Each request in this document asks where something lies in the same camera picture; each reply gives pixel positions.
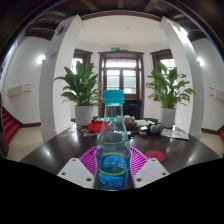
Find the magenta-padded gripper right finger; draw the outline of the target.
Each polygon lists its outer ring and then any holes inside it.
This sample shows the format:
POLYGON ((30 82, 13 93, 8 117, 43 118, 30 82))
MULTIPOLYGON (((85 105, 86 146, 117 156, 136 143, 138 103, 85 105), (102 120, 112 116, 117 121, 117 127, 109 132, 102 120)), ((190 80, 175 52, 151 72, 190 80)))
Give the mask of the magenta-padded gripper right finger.
POLYGON ((163 167, 165 154, 158 150, 149 150, 145 154, 131 148, 130 173, 132 186, 140 188, 168 175, 163 167))

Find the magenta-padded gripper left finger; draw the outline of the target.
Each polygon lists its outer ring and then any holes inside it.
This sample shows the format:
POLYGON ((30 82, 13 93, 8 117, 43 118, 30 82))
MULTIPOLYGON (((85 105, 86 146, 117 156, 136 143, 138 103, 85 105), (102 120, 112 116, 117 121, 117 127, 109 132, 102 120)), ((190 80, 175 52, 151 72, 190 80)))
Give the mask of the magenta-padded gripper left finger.
POLYGON ((90 148, 80 158, 71 158, 59 171, 58 176, 84 188, 94 187, 97 172, 96 148, 90 148))

